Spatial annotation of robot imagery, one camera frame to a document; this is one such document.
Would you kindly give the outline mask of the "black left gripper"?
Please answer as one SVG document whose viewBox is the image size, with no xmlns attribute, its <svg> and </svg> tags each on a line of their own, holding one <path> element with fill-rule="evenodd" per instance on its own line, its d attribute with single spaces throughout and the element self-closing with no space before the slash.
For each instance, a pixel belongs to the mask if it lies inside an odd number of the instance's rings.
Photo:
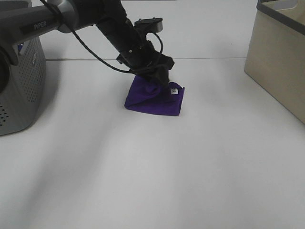
<svg viewBox="0 0 305 229">
<path fill-rule="evenodd" d="M 167 86 L 169 71 L 174 66 L 172 57 L 156 51 L 151 41 L 137 49 L 120 52 L 116 60 L 135 71 L 143 79 L 145 88 Z"/>
</svg>

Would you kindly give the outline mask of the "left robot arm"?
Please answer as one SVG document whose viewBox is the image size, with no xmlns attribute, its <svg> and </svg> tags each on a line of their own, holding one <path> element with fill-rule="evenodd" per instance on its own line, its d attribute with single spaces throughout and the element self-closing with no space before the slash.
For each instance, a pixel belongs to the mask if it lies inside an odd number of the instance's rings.
<svg viewBox="0 0 305 229">
<path fill-rule="evenodd" d="M 10 67 L 19 63 L 20 44 L 53 30 L 74 34 L 88 26 L 96 26 L 119 52 L 117 61 L 128 67 L 128 74 L 168 85 L 174 61 L 146 38 L 163 29 L 162 18 L 131 22 L 119 0 L 44 0 L 37 7 L 6 0 L 0 3 L 1 89 L 8 84 Z"/>
</svg>

